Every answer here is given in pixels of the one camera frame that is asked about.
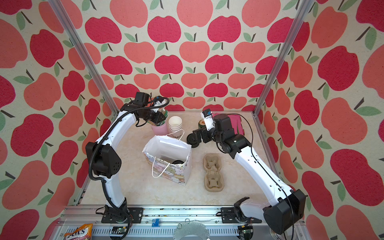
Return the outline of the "white patterned paper gift bag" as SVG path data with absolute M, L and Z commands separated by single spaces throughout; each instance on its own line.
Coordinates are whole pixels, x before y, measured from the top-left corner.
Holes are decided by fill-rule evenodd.
M 187 184 L 192 171 L 191 145 L 169 135 L 154 136 L 142 153 L 151 165 L 153 178 L 163 177 L 182 186 Z M 173 165 L 175 160 L 184 161 L 184 164 Z

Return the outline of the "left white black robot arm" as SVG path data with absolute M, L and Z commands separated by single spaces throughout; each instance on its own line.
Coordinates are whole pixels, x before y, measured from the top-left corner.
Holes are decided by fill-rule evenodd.
M 93 181 L 100 181 L 106 198 L 105 212 L 102 223 L 128 224 L 133 223 L 133 217 L 128 210 L 127 200 L 121 189 L 118 172 L 122 160 L 116 148 L 131 126 L 140 127 L 140 120 L 145 123 L 162 123 L 166 120 L 160 108 L 170 103 L 169 98 L 137 92 L 135 99 L 124 104 L 117 118 L 106 132 L 95 142 L 86 145 L 89 162 L 88 175 Z

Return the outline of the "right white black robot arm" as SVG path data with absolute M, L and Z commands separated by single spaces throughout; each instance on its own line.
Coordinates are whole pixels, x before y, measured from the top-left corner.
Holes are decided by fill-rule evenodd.
M 234 204 L 236 220 L 240 223 L 251 219 L 265 221 L 278 235 L 294 230 L 295 223 L 304 216 L 305 194 L 285 184 L 257 155 L 253 142 L 235 133 L 229 115 L 213 115 L 207 109 L 201 117 L 205 127 L 189 134 L 187 143 L 196 148 L 201 142 L 215 142 L 222 153 L 229 154 L 250 174 L 267 198 L 265 204 L 257 204 L 249 197 L 237 201 Z

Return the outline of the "black plastic cup lid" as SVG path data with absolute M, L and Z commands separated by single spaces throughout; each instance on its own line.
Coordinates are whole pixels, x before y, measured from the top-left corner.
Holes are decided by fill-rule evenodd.
M 181 161 L 181 160 L 175 160 L 172 162 L 173 165 L 177 165 L 177 164 L 184 164 L 184 161 Z

